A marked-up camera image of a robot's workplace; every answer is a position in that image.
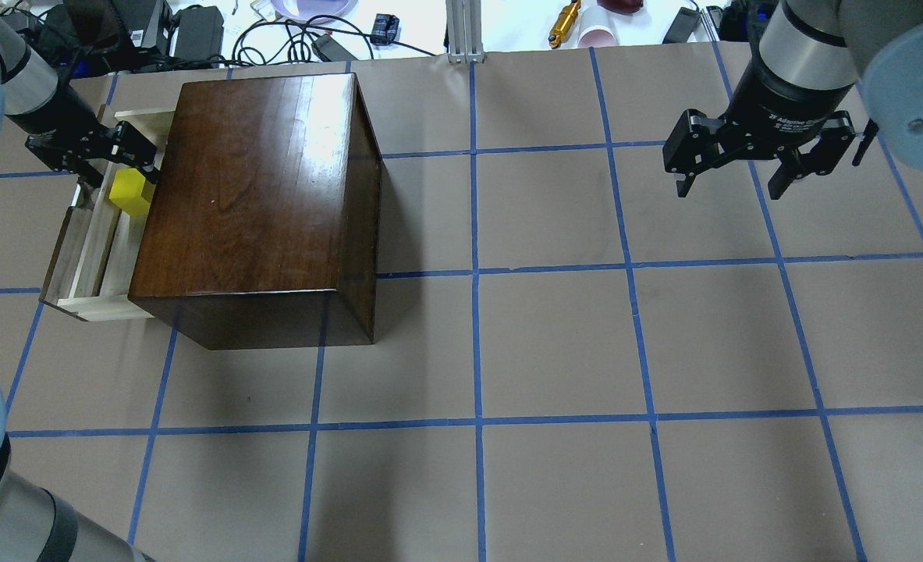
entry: yellow cube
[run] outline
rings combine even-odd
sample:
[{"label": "yellow cube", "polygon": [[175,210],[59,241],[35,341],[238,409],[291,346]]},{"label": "yellow cube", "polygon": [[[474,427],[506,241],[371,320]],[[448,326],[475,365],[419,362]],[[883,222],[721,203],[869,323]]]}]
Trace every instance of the yellow cube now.
[{"label": "yellow cube", "polygon": [[148,214],[154,190],[155,185],[147,182],[139,170],[122,168],[115,172],[108,199],[130,216],[141,217]]}]

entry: metal post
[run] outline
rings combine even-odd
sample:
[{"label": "metal post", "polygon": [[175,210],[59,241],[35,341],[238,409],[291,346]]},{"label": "metal post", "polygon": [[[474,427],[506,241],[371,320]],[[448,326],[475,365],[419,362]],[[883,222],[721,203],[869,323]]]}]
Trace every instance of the metal post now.
[{"label": "metal post", "polygon": [[482,0],[447,0],[447,59],[482,62]]}]

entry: wooden box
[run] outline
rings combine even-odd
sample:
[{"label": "wooden box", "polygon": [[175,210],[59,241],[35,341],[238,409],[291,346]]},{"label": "wooden box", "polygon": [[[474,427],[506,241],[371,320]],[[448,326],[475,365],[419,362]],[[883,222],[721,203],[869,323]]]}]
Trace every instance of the wooden box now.
[{"label": "wooden box", "polygon": [[129,300],[208,349],[371,343],[380,178],[352,74],[184,84]]}]

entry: open drawer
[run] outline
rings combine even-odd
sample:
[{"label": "open drawer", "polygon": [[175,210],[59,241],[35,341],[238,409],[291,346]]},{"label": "open drawer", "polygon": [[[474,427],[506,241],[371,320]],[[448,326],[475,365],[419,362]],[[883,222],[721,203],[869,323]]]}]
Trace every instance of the open drawer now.
[{"label": "open drawer", "polygon": [[[157,165],[162,164],[172,110],[116,112],[113,117],[129,121],[154,142]],[[129,301],[146,217],[129,216],[108,199],[115,172],[122,168],[108,163],[101,188],[93,192],[77,186],[41,284],[41,302],[80,320],[151,317]]]}]

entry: yellow tool handle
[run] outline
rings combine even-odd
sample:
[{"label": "yellow tool handle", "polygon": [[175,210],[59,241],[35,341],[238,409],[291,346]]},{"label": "yellow tool handle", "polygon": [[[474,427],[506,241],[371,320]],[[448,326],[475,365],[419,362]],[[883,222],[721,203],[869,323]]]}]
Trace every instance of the yellow tool handle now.
[{"label": "yellow tool handle", "polygon": [[576,24],[576,18],[579,17],[580,0],[572,0],[568,6],[562,8],[555,20],[555,25],[551,27],[551,35],[548,36],[548,44],[552,49],[557,49],[572,31],[572,26]]}]

